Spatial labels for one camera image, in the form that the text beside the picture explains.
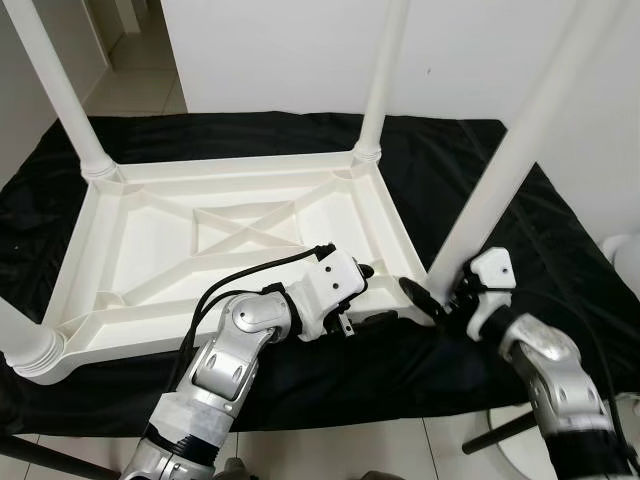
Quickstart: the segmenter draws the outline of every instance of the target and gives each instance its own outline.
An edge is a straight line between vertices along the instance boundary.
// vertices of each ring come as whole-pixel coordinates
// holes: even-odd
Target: tiled floor
[[[186,113],[187,106],[159,2],[142,33],[123,36],[110,54],[113,71],[85,102],[94,116],[148,116]]]
[[[524,477],[497,447],[465,456],[462,443],[487,428],[478,412],[437,419],[402,419],[327,429],[232,434],[221,450],[219,468],[238,455],[261,480],[358,480],[369,470],[405,480],[463,480]],[[39,443],[98,465],[121,470],[136,439],[65,438],[41,435]],[[72,480],[72,475],[0,457],[3,480]]]

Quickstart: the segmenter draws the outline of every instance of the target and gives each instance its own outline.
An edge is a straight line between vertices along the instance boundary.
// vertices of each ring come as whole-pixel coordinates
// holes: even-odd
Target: floor tile
[[[168,35],[123,35],[110,54],[114,70],[176,70]]]
[[[138,438],[52,437],[40,435],[40,445],[111,470],[122,471],[138,445]]]
[[[81,458],[96,465],[101,465],[116,471],[122,471],[133,456],[137,438],[69,438],[69,437],[50,437],[42,435],[40,437],[40,445],[57,450],[67,455]],[[236,455],[237,434],[231,433],[227,437],[227,441],[220,449],[218,458],[216,459],[216,469],[222,470],[224,462],[229,457]],[[13,480],[12,477],[0,475],[3,480]],[[29,472],[25,480],[78,480],[81,477],[70,475],[67,473],[51,470],[49,468],[33,465],[29,467]]]
[[[30,442],[38,440],[38,435],[18,435],[18,437]],[[23,480],[28,468],[27,462],[0,455],[0,478],[3,480]]]
[[[241,433],[239,457],[260,480],[359,480],[369,470],[435,480],[420,419]]]
[[[224,462],[227,461],[227,458],[235,457],[236,451],[238,449],[238,434],[230,433],[227,435],[227,440],[224,442],[224,445],[218,452],[218,457],[216,461],[213,462],[213,465],[216,467],[216,472],[224,469]]]
[[[488,430],[486,412],[424,420],[439,480],[526,480],[497,446],[471,455],[462,453],[461,447],[466,440]]]
[[[627,443],[640,452],[640,399],[623,397],[618,400],[618,410]]]
[[[496,428],[530,411],[531,405],[498,408],[491,411],[491,424]],[[530,428],[526,432],[508,438],[500,442],[499,447],[511,464],[531,480],[558,478],[538,428]]]
[[[111,51],[114,70],[176,69],[160,2],[149,2],[149,6],[149,16],[140,26],[141,32],[123,35]]]
[[[176,73],[169,70],[108,72],[86,102],[92,112],[162,112]]]
[[[169,98],[164,106],[163,113],[187,113],[187,104],[184,101],[180,78],[176,78],[176,81],[171,88],[171,93],[169,93]]]

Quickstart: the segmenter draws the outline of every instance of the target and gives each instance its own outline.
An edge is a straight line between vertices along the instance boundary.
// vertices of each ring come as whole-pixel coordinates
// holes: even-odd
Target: white round base
[[[494,408],[487,415],[491,429],[531,411],[531,405]],[[529,480],[556,480],[547,447],[537,427],[522,432],[498,444],[509,463]]]

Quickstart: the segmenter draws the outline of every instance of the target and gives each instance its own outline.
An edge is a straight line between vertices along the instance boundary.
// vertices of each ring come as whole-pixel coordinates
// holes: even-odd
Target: black fabric
[[[612,431],[562,432],[545,442],[558,480],[632,478],[624,447]]]
[[[360,122],[358,115],[284,113],[92,119],[120,163],[347,150]],[[504,132],[491,120],[387,119],[380,170],[425,267]],[[78,159],[56,123],[0,193],[0,295],[36,322],[85,190]],[[616,390],[640,391],[640,305],[537,166],[487,244],[509,249],[519,286],[557,295],[581,311],[604,345]],[[526,295],[513,304],[566,331],[585,368],[597,371],[589,338],[571,314]],[[449,415],[526,400],[520,380],[488,346],[441,337],[393,314],[358,332],[266,349],[234,428]],[[174,357],[87,365],[51,386],[16,377],[3,364],[1,432],[140,435]]]
[[[516,321],[517,315],[507,306],[502,306],[493,312],[480,328],[482,340],[499,347],[509,327]]]

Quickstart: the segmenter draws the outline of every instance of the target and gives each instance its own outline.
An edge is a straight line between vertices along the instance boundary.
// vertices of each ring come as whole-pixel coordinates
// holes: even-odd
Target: black pole
[[[89,480],[117,480],[120,473],[18,437],[0,436],[0,454]]]
[[[535,427],[536,425],[537,422],[533,416],[533,412],[525,413],[524,415],[511,420],[498,428],[489,430],[487,433],[463,443],[462,451],[469,455],[470,453],[495,445],[509,437],[513,437],[525,430],[529,430],[531,427]]]

